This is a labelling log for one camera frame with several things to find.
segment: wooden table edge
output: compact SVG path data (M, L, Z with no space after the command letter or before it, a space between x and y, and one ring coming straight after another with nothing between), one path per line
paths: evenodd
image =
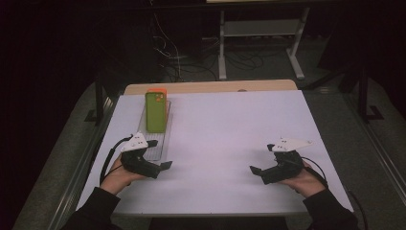
M143 95L149 88L162 87L167 89L168 94L298 90L293 80L232 80L130 84L124 95Z

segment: handheld controller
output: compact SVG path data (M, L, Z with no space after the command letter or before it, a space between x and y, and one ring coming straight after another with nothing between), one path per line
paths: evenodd
M250 166L251 172L262 178L264 184L276 183L295 177L305 167L302 157L295 150L274 152L278 165L267 170Z
M144 153L147 148L156 147L158 141L147 141L141 132L134 135L122 147L122 164L123 167L132 173L137 173L147 177L156 179L161 171L168 170L172 164L171 161L155 165L146 161Z

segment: black controller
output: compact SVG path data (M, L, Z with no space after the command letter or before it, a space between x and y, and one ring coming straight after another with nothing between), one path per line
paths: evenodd
M156 147L158 141L147 141L148 147ZM161 171L168 170L172 164L171 161L162 163L161 165L152 164L144 158L147 148L135 149L131 151L125 151L122 153L123 167L132 173L137 173L147 177L156 179Z
M259 175L264 184L276 183L295 177L305 167L302 157L295 150L288 152L274 152L278 165L267 170L250 166L251 172Z

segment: dark background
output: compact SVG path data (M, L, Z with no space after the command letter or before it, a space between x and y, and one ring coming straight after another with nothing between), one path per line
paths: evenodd
M86 3L107 6L109 1ZM117 97L129 83L159 81L162 60L152 51L151 14L106 16L82 11L75 1L1 4L0 228L10 229L76 101L95 76L102 76L107 94ZM406 20L401 6L397 1L376 1L367 7L316 8L305 32L329 36L338 21L321 67L335 70L362 59L369 76L385 87L406 117ZM174 41L185 40L181 23L185 16L191 18L183 24L194 31L186 39L189 43L180 47L184 54L198 57L191 47L199 45L202 35L218 31L216 12L159 16L166 18L162 26Z

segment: black cable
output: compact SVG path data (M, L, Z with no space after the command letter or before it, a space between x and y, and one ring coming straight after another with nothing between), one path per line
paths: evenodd
M298 164L298 163L296 163L294 161L291 161L291 160L283 159L283 160L279 160L279 161L286 162L286 163L289 163L289 164L292 164L292 165L295 165L295 166L299 166L299 167L302 166L301 164Z
M172 68L172 69L175 71L175 75L171 75L171 74L167 71L167 74L169 75L169 77L170 77L170 76L173 76L173 77L174 77L174 81L172 81L171 78L170 78L170 81L172 81L172 82L184 82L184 81L185 81L182 77L180 77L180 73L179 73L179 70L178 70L177 67L175 67L175 66L173 66L173 65L171 65L171 64L168 64L166 67L170 67L170 68Z
M358 205L359 210L361 211L361 215L362 215L362 220L364 220L364 229L368 230L368 222L367 222L367 215L365 214L364 208L362 207L361 203L359 202L358 198L355 196L355 194L349 189L347 188L347 186L344 186L347 190L347 193L349 193L352 198L354 199L355 203Z
M233 65L234 67L236 67L237 69L240 69L240 70L255 70L255 69L256 69L256 66L252 66L252 65L249 65L249 64L240 62L240 61L235 60L234 58L232 58L232 57L230 57L230 56L224 55L224 57L226 57L226 60L227 60L231 65ZM237 64L242 65L242 66L246 66L247 68L238 67Z
M254 57L258 57L258 58L267 58L267 57L272 57L272 56L275 56L275 55L278 55L278 54L280 54L281 52L283 52L283 51L285 51L286 50L286 48L287 48L287 46L289 46L289 44L287 43L287 44L285 44L285 45L283 45L283 47L279 50L279 51L276 51L276 52L274 52L273 54L270 54L270 55L262 55L261 53L264 53L264 52L267 52L268 51L268 47L271 47L271 43L272 42L268 42L267 44L265 44L265 45L263 45L262 47L260 47L257 51L255 51L252 55L251 55L251 57L252 58L254 58ZM254 42L245 42L245 45L246 46L250 46L250 44L254 44Z
M118 166L118 167L112 169L110 172L108 172L108 173L104 176L104 178L106 178L106 177L109 176L112 172L116 171L117 169L119 169L119 168L122 167L122 166L123 166L123 165L120 165L120 166Z
M233 52L233 54L243 61L251 60L254 65L254 69L257 69L257 68L260 68L263 66L263 58L261 56L259 56L258 54L252 54L252 55L247 54L248 57L243 54L237 54L236 52ZM255 58L259 59L259 64L257 64L255 62Z
M323 174L323 178L325 179L325 181L327 181L327 179L326 179L326 175L325 175L325 172L322 170L322 168L316 163L316 162L314 162L314 161L312 161L312 160L310 160L309 158L307 158L307 157L303 157L302 156L302 159L305 159L305 160L308 160L308 161L311 161L313 164L315 164L316 166L317 166L317 168L319 168L319 170L322 172L322 174Z
M184 57L184 58L182 58L181 64L182 65L201 64L206 58L208 58L210 56L218 56L218 53L209 52L207 54L204 54L202 57L200 57L198 59L196 59L194 57Z
M195 71L192 71L192 70L186 70L186 69L184 69L184 68L181 69L181 70L184 71L184 72L188 72L188 73L202 73L202 72L206 72L206 71L207 71L207 72L209 72L210 74L212 74L213 77L214 77L214 80L217 81L217 75L215 74L215 72L213 72L213 71L211 70L212 67L214 66L216 60L217 60L217 58L214 58L213 61L212 61L212 63L210 63L209 67L202 66L202 65L197 65L197 64L183 64L183 67L190 66L190 67L194 67L194 68L201 68L202 70L195 70Z
M114 152L116 151L116 148L117 148L122 142L129 141L129 140L132 138L132 136L133 136L133 135L131 134L131 136L123 138L122 140L120 140L120 141L113 147L113 149L110 150L110 152L108 153L108 155L107 155L107 157L106 157L106 159L105 159L105 161L104 161L104 165L102 166L102 169L101 169L100 184L102 184L102 182L104 181L104 179L105 179L105 177L106 177L105 172L107 171L108 164L110 163L110 160L111 160L111 158L113 157Z
M254 70L254 69L256 69L258 67L257 64L254 62L254 59L252 57L251 58L245 58L243 55L239 55L236 52L232 52L232 54L235 55L238 59L241 60L241 61L237 61L237 60L233 59L234 62L236 62L238 64L245 65L247 67L249 66L249 67L251 67L252 70Z
M170 72L168 72L168 69L166 67L164 67L164 71L165 73L168 75L170 82L174 82L174 80L172 79L172 77L174 77L176 79L176 76L174 76L173 74L171 74Z

